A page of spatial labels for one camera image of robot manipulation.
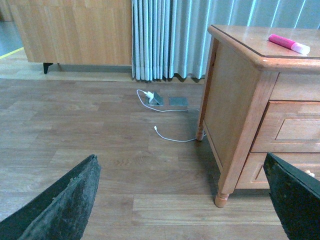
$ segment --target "highlighter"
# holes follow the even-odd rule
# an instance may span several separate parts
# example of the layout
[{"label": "highlighter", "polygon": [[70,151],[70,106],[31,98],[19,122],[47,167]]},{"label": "highlighter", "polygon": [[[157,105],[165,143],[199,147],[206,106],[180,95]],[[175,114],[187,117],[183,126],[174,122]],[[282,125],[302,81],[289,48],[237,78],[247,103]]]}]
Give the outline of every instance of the highlighter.
[{"label": "highlighter", "polygon": [[298,42],[295,42],[295,41],[292,41],[290,39],[287,39],[283,36],[278,36],[278,35],[275,35],[275,34],[271,34],[269,36],[269,41],[272,42],[272,43],[275,43],[275,44],[278,44],[282,47],[285,47],[287,49],[290,49],[290,50],[293,50],[299,54],[308,54],[310,53],[310,47],[309,46],[306,46],[306,45],[303,45],[301,43],[298,43]]}]

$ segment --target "dresser drawer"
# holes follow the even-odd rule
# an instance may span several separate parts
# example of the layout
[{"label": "dresser drawer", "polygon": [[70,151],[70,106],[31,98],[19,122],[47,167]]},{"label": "dresser drawer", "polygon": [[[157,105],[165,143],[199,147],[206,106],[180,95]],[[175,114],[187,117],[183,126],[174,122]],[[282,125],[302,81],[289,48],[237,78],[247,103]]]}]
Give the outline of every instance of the dresser drawer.
[{"label": "dresser drawer", "polygon": [[320,74],[280,73],[270,100],[320,101]]},{"label": "dresser drawer", "polygon": [[320,102],[270,101],[254,153],[320,153]]},{"label": "dresser drawer", "polygon": [[[320,153],[275,153],[275,155],[302,171],[309,170],[320,181]],[[263,168],[266,156],[266,152],[249,154],[236,189],[269,188]]]}]

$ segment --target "white charging cable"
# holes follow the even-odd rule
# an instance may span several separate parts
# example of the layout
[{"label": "white charging cable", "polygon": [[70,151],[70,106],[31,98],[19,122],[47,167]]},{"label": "white charging cable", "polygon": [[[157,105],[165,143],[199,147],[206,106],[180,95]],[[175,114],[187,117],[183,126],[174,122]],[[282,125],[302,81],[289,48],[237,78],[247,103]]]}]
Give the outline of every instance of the white charging cable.
[{"label": "white charging cable", "polygon": [[194,140],[197,140],[196,138],[192,138],[190,140],[185,140],[185,141],[182,141],[182,140],[174,140],[174,139],[170,139],[170,138],[166,138],[164,136],[162,136],[159,132],[158,132],[158,129],[157,129],[157,126],[154,126],[154,130],[156,131],[156,133],[163,139],[165,140],[169,140],[169,141],[173,141],[173,142],[178,142],[178,143],[188,143],[188,142],[192,142]]},{"label": "white charging cable", "polygon": [[[157,111],[157,112],[161,112],[161,113],[165,113],[165,112],[175,112],[175,111],[188,111],[188,110],[191,110],[191,109],[196,109],[199,111],[199,109],[197,108],[188,108],[188,109],[183,109],[183,110],[178,110],[178,109],[173,109],[173,110],[158,110],[158,109],[155,109],[155,108],[152,108],[152,107],[149,107],[147,105],[144,104],[144,102],[141,100],[141,97],[139,95],[139,92],[143,92],[147,98],[149,99],[153,99],[154,97],[154,94],[151,93],[151,92],[146,92],[146,91],[142,91],[141,89],[137,89],[136,90],[136,94],[138,95],[138,98],[140,99],[140,102],[142,103],[143,106],[145,106],[146,108],[148,109],[151,109],[151,110],[154,110],[154,111]],[[159,135],[159,137],[165,139],[165,140],[169,140],[169,141],[173,141],[173,142],[178,142],[178,143],[188,143],[188,142],[192,142],[194,140],[197,140],[196,138],[192,138],[192,139],[189,139],[189,140],[174,140],[174,139],[170,139],[170,138],[166,138],[164,136],[162,136],[159,132],[158,132],[158,129],[157,129],[157,126],[154,126],[154,130],[155,132]]]}]

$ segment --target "highlighter cap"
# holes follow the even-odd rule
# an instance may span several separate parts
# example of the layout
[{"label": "highlighter cap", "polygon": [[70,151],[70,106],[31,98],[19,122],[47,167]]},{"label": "highlighter cap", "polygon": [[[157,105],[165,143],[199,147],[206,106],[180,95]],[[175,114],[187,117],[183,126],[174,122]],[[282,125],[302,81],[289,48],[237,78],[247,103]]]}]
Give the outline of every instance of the highlighter cap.
[{"label": "highlighter cap", "polygon": [[310,53],[310,47],[303,45],[301,43],[295,42],[292,46],[291,49],[299,54],[308,54]]}]

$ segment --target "light blue curtain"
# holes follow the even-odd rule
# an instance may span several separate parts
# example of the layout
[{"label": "light blue curtain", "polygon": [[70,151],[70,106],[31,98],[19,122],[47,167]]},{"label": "light blue curtain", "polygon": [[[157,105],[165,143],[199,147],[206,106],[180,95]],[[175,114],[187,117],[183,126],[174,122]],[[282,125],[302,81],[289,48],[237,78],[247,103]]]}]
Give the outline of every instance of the light blue curtain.
[{"label": "light blue curtain", "polygon": [[320,0],[132,0],[132,76],[204,76],[211,24],[320,28]]}]

